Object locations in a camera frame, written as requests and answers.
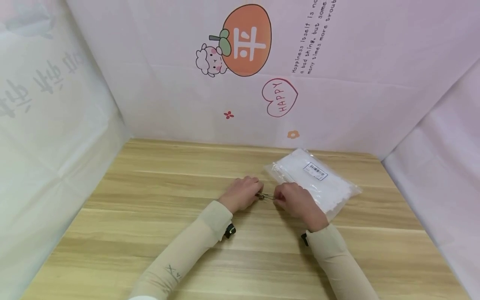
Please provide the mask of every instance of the printed wall cloth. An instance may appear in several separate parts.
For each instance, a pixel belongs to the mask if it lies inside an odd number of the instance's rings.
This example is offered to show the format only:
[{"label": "printed wall cloth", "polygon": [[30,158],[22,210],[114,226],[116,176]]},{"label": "printed wall cloth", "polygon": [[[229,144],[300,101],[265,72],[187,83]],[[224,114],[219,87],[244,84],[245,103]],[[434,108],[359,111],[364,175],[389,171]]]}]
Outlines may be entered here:
[{"label": "printed wall cloth", "polygon": [[135,137],[385,158],[480,56],[480,2],[67,1]]},{"label": "printed wall cloth", "polygon": [[0,299],[16,300],[128,138],[65,1],[0,1]]},{"label": "printed wall cloth", "polygon": [[480,299],[480,60],[384,160],[472,299]]}]

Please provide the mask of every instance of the plastic bag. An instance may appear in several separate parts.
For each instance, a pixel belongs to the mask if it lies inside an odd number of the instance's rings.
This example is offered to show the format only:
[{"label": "plastic bag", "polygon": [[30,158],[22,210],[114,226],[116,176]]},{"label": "plastic bag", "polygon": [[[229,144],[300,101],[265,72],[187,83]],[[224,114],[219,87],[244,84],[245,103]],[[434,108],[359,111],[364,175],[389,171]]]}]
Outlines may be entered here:
[{"label": "plastic bag", "polygon": [[350,197],[362,192],[358,186],[337,175],[305,149],[293,151],[265,166],[265,170],[278,183],[296,182],[308,190],[329,221],[340,212]]}]

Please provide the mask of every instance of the hand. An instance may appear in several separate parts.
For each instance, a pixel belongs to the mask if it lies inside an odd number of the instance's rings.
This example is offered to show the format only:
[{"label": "hand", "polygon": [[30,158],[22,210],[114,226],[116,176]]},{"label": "hand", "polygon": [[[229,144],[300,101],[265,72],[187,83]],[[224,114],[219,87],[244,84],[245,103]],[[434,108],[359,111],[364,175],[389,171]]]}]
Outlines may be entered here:
[{"label": "hand", "polygon": [[282,183],[275,188],[274,203],[292,217],[300,218],[310,232],[328,226],[327,216],[318,207],[310,193],[296,183]]},{"label": "hand", "polygon": [[257,200],[255,194],[261,192],[263,188],[264,184],[256,177],[237,178],[218,201],[234,214],[252,205]]}]

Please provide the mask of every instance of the green leaf illustration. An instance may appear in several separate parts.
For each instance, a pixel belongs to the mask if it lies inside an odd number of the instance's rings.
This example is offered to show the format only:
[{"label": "green leaf illustration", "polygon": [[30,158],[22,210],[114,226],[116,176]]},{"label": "green leaf illustration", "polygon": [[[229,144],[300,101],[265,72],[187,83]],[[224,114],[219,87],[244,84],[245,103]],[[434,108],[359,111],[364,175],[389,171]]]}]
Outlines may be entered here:
[{"label": "green leaf illustration", "polygon": [[220,37],[227,38],[229,35],[230,32],[228,32],[228,29],[222,29],[222,31],[220,31]]},{"label": "green leaf illustration", "polygon": [[232,47],[230,46],[230,42],[226,38],[221,37],[220,41],[218,42],[218,46],[220,47],[220,49],[222,49],[223,56],[229,56],[230,53],[232,53]]}]

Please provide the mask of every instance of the small orange flower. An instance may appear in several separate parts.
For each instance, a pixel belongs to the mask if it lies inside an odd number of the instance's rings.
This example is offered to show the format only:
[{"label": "small orange flower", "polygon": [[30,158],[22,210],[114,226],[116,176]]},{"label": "small orange flower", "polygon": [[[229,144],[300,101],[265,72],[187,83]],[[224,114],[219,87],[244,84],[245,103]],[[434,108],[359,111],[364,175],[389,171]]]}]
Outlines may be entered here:
[{"label": "small orange flower", "polygon": [[288,134],[287,134],[287,137],[289,139],[296,139],[300,136],[299,132],[296,131],[296,130],[292,130],[292,131],[289,131]]}]

